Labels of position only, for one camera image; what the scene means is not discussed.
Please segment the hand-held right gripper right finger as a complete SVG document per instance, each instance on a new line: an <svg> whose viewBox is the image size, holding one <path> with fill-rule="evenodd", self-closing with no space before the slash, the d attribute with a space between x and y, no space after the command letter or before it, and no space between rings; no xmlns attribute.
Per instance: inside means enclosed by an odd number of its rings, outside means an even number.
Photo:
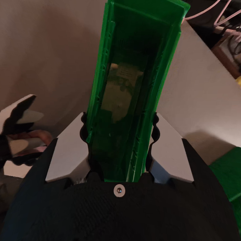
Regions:
<svg viewBox="0 0 241 241"><path fill-rule="evenodd" d="M166 184L171 178L194 181L181 135L159 114L153 119L153 139L146 157L146 171L154 182Z"/></svg>

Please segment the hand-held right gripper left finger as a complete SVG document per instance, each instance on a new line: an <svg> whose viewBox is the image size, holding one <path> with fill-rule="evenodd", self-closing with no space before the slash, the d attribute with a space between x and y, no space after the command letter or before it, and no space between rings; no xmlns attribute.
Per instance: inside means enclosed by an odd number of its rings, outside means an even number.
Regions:
<svg viewBox="0 0 241 241"><path fill-rule="evenodd" d="M57 137L47 172L46 182L69 178L74 184L84 183L90 171L86 142L86 113L81 112Z"/></svg>

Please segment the person's left hand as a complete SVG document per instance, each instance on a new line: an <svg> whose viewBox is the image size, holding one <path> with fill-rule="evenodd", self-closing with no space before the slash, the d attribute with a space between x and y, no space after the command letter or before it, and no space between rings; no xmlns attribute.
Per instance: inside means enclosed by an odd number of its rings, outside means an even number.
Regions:
<svg viewBox="0 0 241 241"><path fill-rule="evenodd" d="M45 144L45 146L40 146L31 150L24 150L16 154L16 156L24 156L32 153L41 153L53 140L52 135L48 131L44 130L33 130L29 132L22 132L19 134L11 134L8 135L10 140L18 140L18 139L28 139L28 138L40 138L41 141Z"/></svg>

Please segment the green plastic bin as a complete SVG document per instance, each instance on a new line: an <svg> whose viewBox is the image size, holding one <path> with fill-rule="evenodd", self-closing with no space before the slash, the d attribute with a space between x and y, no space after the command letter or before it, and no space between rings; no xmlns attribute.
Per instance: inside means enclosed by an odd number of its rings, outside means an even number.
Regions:
<svg viewBox="0 0 241 241"><path fill-rule="evenodd" d="M222 185L228 200L231 202L241 230L241 148L234 147L222 157L216 159L209 168Z"/></svg>
<svg viewBox="0 0 241 241"><path fill-rule="evenodd" d="M87 142L106 182L137 182L145 170L157 105L175 53L186 1L107 1Z"/></svg>

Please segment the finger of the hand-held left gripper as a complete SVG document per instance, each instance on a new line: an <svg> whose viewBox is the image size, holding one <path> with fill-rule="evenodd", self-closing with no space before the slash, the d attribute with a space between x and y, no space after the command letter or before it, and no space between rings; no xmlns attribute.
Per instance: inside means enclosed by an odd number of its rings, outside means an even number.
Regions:
<svg viewBox="0 0 241 241"><path fill-rule="evenodd" d="M24 178L41 155L42 153L31 153L7 160L3 166L3 174Z"/></svg>
<svg viewBox="0 0 241 241"><path fill-rule="evenodd" d="M0 134L11 135L27 132L44 114L30 110L36 95L29 94L0 111Z"/></svg>

